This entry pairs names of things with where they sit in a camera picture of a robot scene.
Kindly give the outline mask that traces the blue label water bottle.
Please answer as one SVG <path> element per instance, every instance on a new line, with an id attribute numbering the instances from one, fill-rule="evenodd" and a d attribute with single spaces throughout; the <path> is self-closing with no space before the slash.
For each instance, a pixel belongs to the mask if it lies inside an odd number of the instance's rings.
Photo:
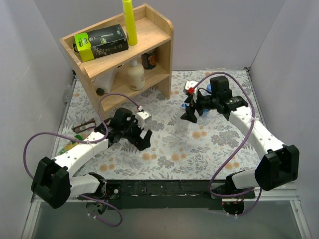
<path id="1" fill-rule="evenodd" d="M 205 90 L 201 90 L 201 93 L 202 93 L 202 95 L 203 96 L 210 96 L 211 95 L 211 93 L 210 92 L 208 92 L 206 89 Z M 208 115 L 208 113 L 210 112 L 210 110 L 208 110 L 208 109 L 204 109 L 203 110 L 203 117 L 206 117 L 207 115 Z"/>

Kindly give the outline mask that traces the clear plastic cup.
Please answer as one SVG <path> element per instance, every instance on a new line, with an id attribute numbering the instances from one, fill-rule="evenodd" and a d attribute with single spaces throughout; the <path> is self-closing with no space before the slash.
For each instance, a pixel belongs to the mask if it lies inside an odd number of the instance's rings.
<path id="1" fill-rule="evenodd" d="M 189 132 L 190 122 L 180 117 L 185 113 L 185 109 L 181 108 L 176 112 L 175 132 L 177 134 L 187 134 Z"/>

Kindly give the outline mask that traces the small blue bottle cap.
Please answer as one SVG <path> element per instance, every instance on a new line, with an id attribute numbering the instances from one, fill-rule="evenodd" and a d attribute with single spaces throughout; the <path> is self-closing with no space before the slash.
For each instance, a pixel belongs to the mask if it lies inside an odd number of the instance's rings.
<path id="1" fill-rule="evenodd" d="M 211 85 L 209 84 L 209 85 L 207 85 L 207 87 L 206 87 L 206 90 L 208 91 L 208 92 L 212 92 L 212 88 L 211 88 Z"/>

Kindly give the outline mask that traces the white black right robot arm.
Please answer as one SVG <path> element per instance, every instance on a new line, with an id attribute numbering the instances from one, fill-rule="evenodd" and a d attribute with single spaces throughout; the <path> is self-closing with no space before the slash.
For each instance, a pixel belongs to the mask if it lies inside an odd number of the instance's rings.
<path id="1" fill-rule="evenodd" d="M 287 146 L 270 133 L 255 117 L 251 100 L 246 97 L 233 96 L 228 79 L 231 75 L 224 72 L 214 73 L 210 79 L 212 91 L 203 95 L 196 81 L 187 81 L 184 92 L 187 99 L 185 113 L 180 117 L 197 123 L 196 113 L 201 116 L 204 110 L 217 110 L 230 123 L 236 126 L 257 152 L 260 163 L 256 169 L 243 170 L 230 174 L 225 183 L 210 188 L 214 197 L 237 198 L 259 187 L 270 191 L 279 186 L 293 182 L 298 178 L 300 152 L 296 146 Z"/>

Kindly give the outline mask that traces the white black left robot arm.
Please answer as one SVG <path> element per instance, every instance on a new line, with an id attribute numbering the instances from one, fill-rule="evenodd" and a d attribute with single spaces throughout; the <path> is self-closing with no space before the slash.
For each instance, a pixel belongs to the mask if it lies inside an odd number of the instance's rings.
<path id="1" fill-rule="evenodd" d="M 65 153 L 40 160 L 31 190 L 52 208 L 61 207 L 69 198 L 85 195 L 102 199 L 106 195 L 106 179 L 97 173 L 75 176 L 90 159 L 121 139 L 126 139 L 139 151 L 150 147 L 152 131 L 141 133 L 151 114 L 141 110 L 136 114 L 118 108 L 113 117 L 104 120 L 84 140 Z"/>

